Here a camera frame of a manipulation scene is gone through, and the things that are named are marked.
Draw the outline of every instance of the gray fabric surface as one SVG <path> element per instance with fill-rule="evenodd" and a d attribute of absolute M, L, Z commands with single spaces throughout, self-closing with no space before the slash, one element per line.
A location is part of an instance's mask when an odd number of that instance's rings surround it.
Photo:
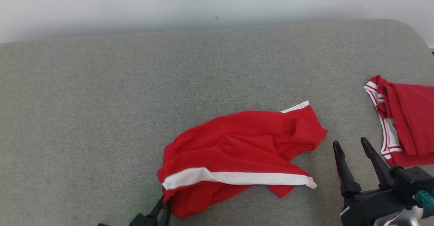
<path fill-rule="evenodd" d="M 279 199 L 255 186 L 171 225 L 340 225 L 332 141 L 362 188 L 375 189 L 359 139 L 381 147 L 363 90 L 377 74 L 434 85 L 434 58 L 412 28 L 391 20 L 2 44 L 0 225 L 127 225 L 160 197 L 163 149 L 180 132 L 306 100 L 329 133 L 293 163 L 316 189 Z"/>

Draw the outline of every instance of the white stripe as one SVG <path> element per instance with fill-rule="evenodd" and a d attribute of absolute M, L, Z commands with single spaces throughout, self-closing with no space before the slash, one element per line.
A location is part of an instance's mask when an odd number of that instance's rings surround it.
<path fill-rule="evenodd" d="M 350 209 L 349 206 L 347 206 L 347 208 L 345 208 L 345 209 L 341 212 L 341 216 L 342 216 L 342 214 L 344 214 L 346 211 L 348 211 L 348 209 Z"/>
<path fill-rule="evenodd" d="M 366 93 L 369 95 L 369 97 L 372 100 L 372 103 L 375 106 L 375 101 L 378 102 L 378 98 L 376 98 L 371 92 L 373 92 L 375 95 L 377 94 L 377 92 L 375 90 L 371 90 L 370 88 L 364 86 L 363 89 L 366 91 Z M 389 150 L 387 149 L 388 145 L 386 143 L 386 127 L 384 127 L 383 125 L 383 118 L 380 116 L 380 114 L 377 112 L 378 118 L 380 119 L 380 125 L 381 125 L 381 130 L 383 131 L 383 146 L 381 147 L 381 151 L 380 153 L 389 153 Z"/>
<path fill-rule="evenodd" d="M 300 104 L 298 104 L 298 105 L 296 105 L 294 107 L 291 107 L 291 108 L 288 108 L 286 110 L 283 110 L 283 111 L 281 111 L 281 113 L 291 112 L 291 111 L 294 111 L 294 110 L 305 108 L 307 106 L 309 106 L 309 101 L 302 102 L 302 103 L 300 103 Z"/>
<path fill-rule="evenodd" d="M 278 172 L 210 172 L 206 167 L 193 167 L 174 173 L 164 179 L 167 190 L 193 185 L 200 181 L 220 182 L 233 185 L 305 185 L 312 189 L 316 183 L 312 177 Z"/>
<path fill-rule="evenodd" d="M 388 148 L 389 147 L 400 147 L 398 133 L 396 132 L 393 124 L 395 123 L 394 118 L 385 118 L 384 122 L 386 123 L 386 132 L 388 136 Z"/>
<path fill-rule="evenodd" d="M 395 152 L 395 151 L 402 151 L 401 148 L 397 147 L 397 148 L 389 148 L 390 152 Z"/>
<path fill-rule="evenodd" d="M 367 86 L 371 86 L 372 88 L 374 88 L 374 89 L 377 89 L 378 90 L 378 85 L 377 84 L 375 84 L 374 82 L 372 82 L 372 81 L 369 81 L 367 84 L 366 84 Z"/>

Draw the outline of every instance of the black clamp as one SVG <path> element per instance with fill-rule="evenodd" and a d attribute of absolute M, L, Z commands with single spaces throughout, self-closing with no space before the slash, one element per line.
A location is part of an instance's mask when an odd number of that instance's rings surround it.
<path fill-rule="evenodd" d="M 163 209 L 164 204 L 164 195 L 158 201 L 154 209 L 148 214 L 143 215 L 141 213 L 137 214 L 137 216 L 130 222 L 129 226 L 168 226 L 170 220 L 170 213 L 172 210 L 172 198 L 166 203 L 166 208 L 164 209 L 163 215 L 160 218 L 160 222 L 158 222 L 158 214 L 160 210 Z M 108 226 L 106 224 L 100 223 L 98 226 Z"/>
<path fill-rule="evenodd" d="M 416 194 L 425 190 L 433 194 L 434 178 L 418 166 L 389 169 L 366 138 L 361 138 L 366 156 L 371 160 L 380 184 L 379 189 L 361 191 L 345 161 L 345 154 L 338 141 L 333 143 L 336 167 L 341 181 L 344 207 L 341 221 L 344 226 L 370 226 L 381 217 L 418 206 Z M 424 212 L 422 218 L 431 216 Z"/>

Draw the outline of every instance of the white wall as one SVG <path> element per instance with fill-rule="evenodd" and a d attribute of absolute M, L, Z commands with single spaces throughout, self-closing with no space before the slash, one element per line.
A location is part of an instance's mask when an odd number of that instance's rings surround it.
<path fill-rule="evenodd" d="M 434 0 L 0 0 L 0 42 L 376 18 L 434 44 Z"/>

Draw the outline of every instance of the red garment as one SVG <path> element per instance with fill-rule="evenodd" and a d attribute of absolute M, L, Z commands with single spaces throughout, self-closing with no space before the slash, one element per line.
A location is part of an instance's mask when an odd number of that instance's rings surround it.
<path fill-rule="evenodd" d="M 364 89 L 377 107 L 391 165 L 434 164 L 434 87 L 394 84 L 380 75 Z"/>
<path fill-rule="evenodd" d="M 158 179 L 165 202 L 181 219 L 204 211 L 254 184 L 284 197 L 313 179 L 289 163 L 314 150 L 327 131 L 306 101 L 282 112 L 244 111 L 215 118 L 180 134 L 164 149 Z"/>

